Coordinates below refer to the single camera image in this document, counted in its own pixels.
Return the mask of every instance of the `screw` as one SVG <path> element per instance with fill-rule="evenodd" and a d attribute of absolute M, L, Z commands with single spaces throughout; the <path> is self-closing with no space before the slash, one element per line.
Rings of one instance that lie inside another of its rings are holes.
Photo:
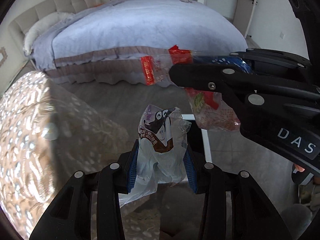
<path fill-rule="evenodd" d="M 77 171 L 76 173 L 75 173 L 75 177 L 76 178 L 81 178 L 83 176 L 83 172 L 82 171 Z"/>
<path fill-rule="evenodd" d="M 208 169 L 208 170 L 211 170 L 211 169 L 213 169 L 214 165 L 213 165 L 212 163 L 206 163 L 206 164 L 204 165 L 204 167 L 205 167 L 206 169 Z"/>
<path fill-rule="evenodd" d="M 119 167 L 120 167 L 119 163 L 112 163 L 112 164 L 110 165 L 110 169 L 112 169 L 112 170 L 116 170 L 116 169 L 118 169 Z"/>
<path fill-rule="evenodd" d="M 208 87 L 210 90 L 215 90 L 216 89 L 216 84 L 213 82 L 209 82 Z"/>
<path fill-rule="evenodd" d="M 241 177 L 243 177 L 243 178 L 249 177 L 249 173 L 246 172 L 246 171 L 241 171 L 241 172 L 240 172 L 240 175 L 241 175 Z"/>
<path fill-rule="evenodd" d="M 231 69 L 231 68 L 225 68 L 224 70 L 222 70 L 222 72 L 225 73 L 225 74 L 231 75 L 231 74 L 233 74 L 235 71 L 234 71 L 233 69 Z"/>
<path fill-rule="evenodd" d="M 262 106 L 264 104 L 264 98 L 257 94 L 249 95 L 248 100 L 251 104 L 256 106 Z"/>

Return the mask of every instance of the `plastic bag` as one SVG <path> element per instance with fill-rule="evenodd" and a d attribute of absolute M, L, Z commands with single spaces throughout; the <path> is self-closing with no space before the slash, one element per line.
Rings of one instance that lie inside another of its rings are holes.
<path fill-rule="evenodd" d="M 183 157 L 190 126 L 177 107 L 147 107 L 138 127 L 137 179 L 131 193 L 119 194 L 120 206 L 156 192 L 158 183 L 179 183 L 186 177 Z"/>
<path fill-rule="evenodd" d="M 174 84 L 169 77 L 169 70 L 174 64 L 233 64 L 243 72 L 252 73 L 249 65 L 236 56 L 212 56 L 208 51 L 181 50 L 177 46 L 169 49 L 170 54 L 145 56 L 141 58 L 142 70 L 146 84 L 168 86 Z M 206 130 L 239 130 L 240 121 L 235 112 L 217 92 L 198 91 L 186 88 L 196 123 L 199 128 Z"/>

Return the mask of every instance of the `red plastic wrapper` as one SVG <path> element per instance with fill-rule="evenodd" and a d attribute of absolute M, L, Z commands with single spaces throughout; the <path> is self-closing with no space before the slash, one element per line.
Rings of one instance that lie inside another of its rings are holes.
<path fill-rule="evenodd" d="M 162 86 L 173 84 L 169 77 L 170 68 L 178 63 L 193 63 L 193 56 L 197 53 L 179 49 L 175 45 L 169 49 L 169 54 L 142 57 L 141 64 L 146 84 L 154 85 L 158 83 Z M 199 128 L 205 130 L 239 130 L 239 119 L 233 109 L 222 100 L 220 93 L 199 91 L 193 88 L 185 88 L 185 91 Z"/>

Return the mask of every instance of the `door handle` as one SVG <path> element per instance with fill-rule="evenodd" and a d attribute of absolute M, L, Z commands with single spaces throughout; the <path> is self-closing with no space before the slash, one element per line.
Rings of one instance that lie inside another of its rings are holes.
<path fill-rule="evenodd" d="M 254 4 L 254 0 L 250 0 L 250 1 L 252 1 L 252 4 Z M 258 4 L 258 2 L 256 1 L 256 5 Z"/>

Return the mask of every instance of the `white lettering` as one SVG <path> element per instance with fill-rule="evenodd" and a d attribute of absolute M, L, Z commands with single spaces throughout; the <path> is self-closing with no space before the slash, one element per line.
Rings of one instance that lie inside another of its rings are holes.
<path fill-rule="evenodd" d="M 301 143 L 301 137 L 299 136 L 297 139 L 295 139 L 294 141 L 291 142 L 291 144 L 295 143 L 296 145 L 298 145 L 298 148 L 300 147 L 300 143 Z"/>
<path fill-rule="evenodd" d="M 306 153 L 312 153 L 313 152 L 313 148 L 311 148 L 311 146 L 312 147 L 316 147 L 313 143 L 309 143 L 308 148 L 310 150 L 304 149 Z"/>
<path fill-rule="evenodd" d="M 282 133 L 284 130 L 287 132 L 287 134 L 286 134 L 285 136 L 281 136 L 281 133 Z M 281 128 L 280 132 L 278 133 L 278 137 L 281 138 L 281 139 L 286 139 L 286 138 L 288 137 L 288 135 L 289 135 L 289 131 L 286 130 L 286 129 L 283 129 L 283 128 Z"/>

